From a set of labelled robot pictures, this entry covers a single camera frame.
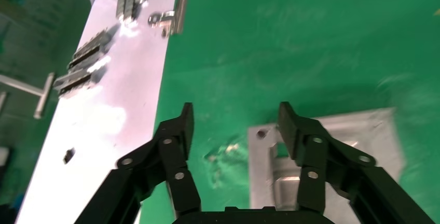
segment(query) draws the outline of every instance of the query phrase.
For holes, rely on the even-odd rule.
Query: screw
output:
[[[366,157],[366,156],[359,156],[359,160],[361,160],[362,162],[368,163],[370,161],[370,158]]]
[[[123,165],[127,165],[127,164],[130,164],[130,163],[132,163],[133,162],[133,159],[131,159],[131,158],[125,158],[121,163],[123,164]]]
[[[174,175],[174,178],[176,178],[177,180],[182,179],[185,176],[185,174],[183,174],[182,172],[176,173]]]
[[[261,129],[261,130],[259,130],[259,131],[257,132],[257,137],[258,137],[259,139],[262,139],[262,138],[264,138],[265,136],[266,136],[266,130]]]
[[[309,171],[309,173],[307,173],[307,175],[313,179],[316,179],[318,177],[318,174],[315,171]]]

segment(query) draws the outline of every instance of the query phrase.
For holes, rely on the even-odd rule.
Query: metal bracket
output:
[[[183,31],[186,2],[187,0],[177,0],[174,11],[166,11],[163,13],[154,12],[148,18],[148,24],[152,28],[163,27],[163,38],[169,37],[173,34],[181,34]]]

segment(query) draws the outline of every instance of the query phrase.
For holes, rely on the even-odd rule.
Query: rectangular hole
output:
[[[87,51],[87,53],[85,53],[84,55],[75,58],[73,61],[71,61],[69,63],[69,69],[78,65],[80,62],[84,61],[85,59],[91,57],[92,55],[96,54],[98,51],[100,50],[100,46],[97,45],[96,47],[94,47],[93,49],[90,49],[89,51]]]
[[[84,82],[87,82],[88,80],[90,80],[91,76],[92,75],[90,75],[90,74],[86,75],[83,78],[81,78],[81,79],[79,79],[79,80],[77,80],[77,81],[67,85],[66,87],[62,88],[60,90],[60,95],[65,94],[66,92],[69,92],[71,89],[73,89],[76,86],[79,86],[79,85],[83,84]]]

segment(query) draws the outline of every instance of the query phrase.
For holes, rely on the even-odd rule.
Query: black object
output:
[[[64,155],[64,158],[63,158],[64,164],[69,163],[69,161],[72,159],[74,154],[75,154],[75,149],[74,148],[67,150],[66,151],[66,155]]]
[[[185,103],[179,117],[160,123],[150,142],[120,158],[75,223],[133,223],[140,202],[167,181],[177,224],[331,224],[322,216],[327,181],[350,200],[361,223],[434,224],[372,156],[332,138],[319,121],[298,116],[288,102],[280,105],[278,125],[290,157],[301,166],[297,211],[202,212],[185,161],[194,130],[192,108]]]

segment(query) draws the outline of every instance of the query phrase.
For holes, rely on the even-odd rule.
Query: aluminum part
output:
[[[317,119],[334,138],[372,155],[378,166],[398,180],[404,158],[392,115],[393,109],[383,108]],[[266,131],[264,137],[259,134],[262,130]],[[288,156],[279,154],[284,144],[276,124],[249,128],[248,145],[251,208],[275,206],[278,210],[294,210],[301,168]],[[359,159],[370,161],[368,157]],[[310,172],[308,176],[317,178],[319,175],[315,174]],[[325,190],[324,216],[334,223],[359,223],[347,199],[328,183]]]

